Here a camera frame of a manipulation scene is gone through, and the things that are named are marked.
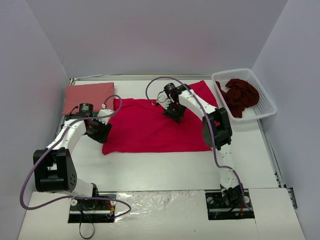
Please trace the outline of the bright red t shirt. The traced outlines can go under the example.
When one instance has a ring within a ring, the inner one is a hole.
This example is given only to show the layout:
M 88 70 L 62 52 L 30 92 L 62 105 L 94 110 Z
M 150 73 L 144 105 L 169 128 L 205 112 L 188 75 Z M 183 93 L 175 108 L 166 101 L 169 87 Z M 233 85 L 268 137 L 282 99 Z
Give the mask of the bright red t shirt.
M 113 104 L 119 112 L 109 120 L 112 128 L 102 146 L 103 155 L 210 150 L 203 140 L 202 120 L 190 110 L 177 123 L 147 99 L 114 99 Z

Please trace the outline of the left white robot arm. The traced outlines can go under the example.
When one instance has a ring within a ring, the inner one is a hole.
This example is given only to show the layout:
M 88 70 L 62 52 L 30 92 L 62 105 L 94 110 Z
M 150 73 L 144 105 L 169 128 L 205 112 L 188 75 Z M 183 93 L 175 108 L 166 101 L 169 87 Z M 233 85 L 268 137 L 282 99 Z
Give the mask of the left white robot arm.
M 33 154 L 35 187 L 38 192 L 60 193 L 83 197 L 82 203 L 89 209 L 101 203 L 98 187 L 77 176 L 72 160 L 72 152 L 82 136 L 103 144 L 107 142 L 112 124 L 110 118 L 115 114 L 105 105 L 93 115 L 93 105 L 81 103 L 77 113 L 65 116 L 61 131 L 45 149 Z

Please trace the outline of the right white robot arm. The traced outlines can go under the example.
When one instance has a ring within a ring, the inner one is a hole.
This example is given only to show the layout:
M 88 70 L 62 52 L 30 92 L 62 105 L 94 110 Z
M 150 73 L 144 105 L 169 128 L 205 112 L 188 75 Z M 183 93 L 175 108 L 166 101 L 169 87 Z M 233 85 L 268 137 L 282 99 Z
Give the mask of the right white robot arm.
M 201 97 L 188 85 L 167 84 L 159 92 L 156 105 L 164 108 L 163 114 L 177 123 L 181 122 L 186 110 L 190 110 L 202 121 L 202 138 L 213 150 L 214 162 L 219 169 L 222 202 L 232 207 L 241 201 L 243 186 L 235 173 L 230 120 L 225 108 L 217 108 Z

